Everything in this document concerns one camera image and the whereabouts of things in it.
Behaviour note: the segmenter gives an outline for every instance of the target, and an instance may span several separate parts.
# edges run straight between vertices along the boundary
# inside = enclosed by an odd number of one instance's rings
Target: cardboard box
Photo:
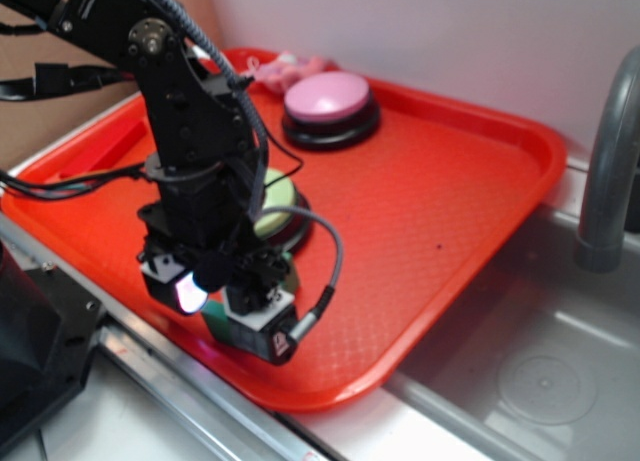
[[[179,0],[214,42],[220,43],[211,0]],[[31,21],[0,7],[0,22]],[[44,33],[38,36],[0,36],[0,79],[34,75],[34,63],[106,65],[68,43]],[[120,83],[100,91],[47,101],[0,102],[0,169],[9,169],[46,147],[119,100],[135,92],[135,83]]]

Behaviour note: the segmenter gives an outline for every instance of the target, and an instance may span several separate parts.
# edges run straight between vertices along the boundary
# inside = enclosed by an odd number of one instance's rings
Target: purple light
[[[176,296],[180,309],[187,313],[193,314],[198,312],[207,302],[209,293],[203,291],[193,281],[193,273],[187,274],[184,278],[175,284]]]

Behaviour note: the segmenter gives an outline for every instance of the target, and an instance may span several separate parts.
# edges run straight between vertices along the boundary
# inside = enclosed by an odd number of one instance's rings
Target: orange plastic tray
[[[232,50],[242,70],[249,55]],[[128,308],[256,403],[278,411],[327,409],[379,386],[490,259],[565,166],[560,137],[507,114],[370,80],[382,123],[364,143],[337,152],[296,152],[295,176],[313,209],[342,234],[346,260],[336,296],[293,360],[274,367],[216,343],[199,315],[181,317],[146,293],[136,255],[145,228],[136,210],[157,198],[153,185],[121,180],[70,201],[5,196],[8,216]],[[251,88],[280,139],[281,98]],[[91,157],[127,123],[146,130],[115,163],[153,150],[138,97],[33,163],[22,177],[56,178],[82,154]],[[272,149],[272,165],[293,163]],[[299,312],[317,300],[334,261],[331,239],[316,227],[296,255]]]

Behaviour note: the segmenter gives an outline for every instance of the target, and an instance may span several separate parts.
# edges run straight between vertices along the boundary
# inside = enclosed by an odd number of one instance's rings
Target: pink stuffed toy
[[[284,51],[270,63],[260,64],[257,58],[251,57],[247,64],[249,69],[243,74],[253,76],[276,94],[284,94],[301,79],[327,69],[329,63],[320,56],[302,58]]]

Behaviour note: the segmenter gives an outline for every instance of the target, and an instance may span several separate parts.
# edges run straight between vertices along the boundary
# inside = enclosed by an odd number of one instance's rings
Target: faucet
[[[574,260],[596,273],[620,264],[624,231],[640,230],[640,46],[616,72],[600,119]]]

